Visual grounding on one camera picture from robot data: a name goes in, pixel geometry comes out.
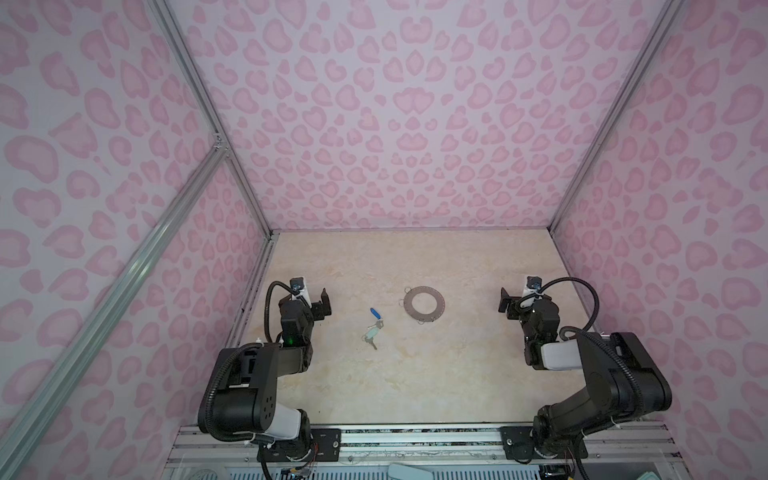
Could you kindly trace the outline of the silver key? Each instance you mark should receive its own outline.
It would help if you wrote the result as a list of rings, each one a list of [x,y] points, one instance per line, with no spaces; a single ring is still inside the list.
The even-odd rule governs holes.
[[[367,337],[367,336],[363,336],[363,337],[362,337],[362,340],[363,340],[363,341],[364,341],[366,344],[370,345],[370,346],[371,346],[371,347],[372,347],[374,350],[378,350],[378,347],[376,346],[376,344],[375,344],[375,341],[374,341],[374,339],[373,339],[373,338],[369,338],[369,337]]]

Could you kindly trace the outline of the silver perforated metal ring disc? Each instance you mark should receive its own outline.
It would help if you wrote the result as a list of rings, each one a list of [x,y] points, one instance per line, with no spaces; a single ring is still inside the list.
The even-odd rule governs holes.
[[[446,310],[443,295],[430,286],[406,287],[401,304],[406,314],[419,324],[434,323]]]

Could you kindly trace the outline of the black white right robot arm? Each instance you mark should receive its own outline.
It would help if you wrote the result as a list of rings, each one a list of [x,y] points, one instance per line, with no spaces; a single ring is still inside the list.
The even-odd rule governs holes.
[[[589,435],[671,407],[671,387],[637,335],[561,326],[559,306],[542,287],[528,286],[521,296],[501,290],[498,311],[520,324],[527,366],[580,371],[585,381],[568,398],[541,407],[529,428],[500,429],[508,460],[562,458],[580,466]]]

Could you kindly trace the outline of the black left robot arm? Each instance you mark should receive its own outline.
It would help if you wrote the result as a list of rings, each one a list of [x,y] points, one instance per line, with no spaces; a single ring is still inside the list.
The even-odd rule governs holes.
[[[282,405],[278,379],[306,372],[313,357],[315,323],[332,314],[322,291],[309,303],[302,295],[279,302],[282,336],[278,342],[252,342],[218,354],[198,409],[201,432],[226,443],[259,444],[265,462],[311,461],[320,446],[313,438],[308,414]]]

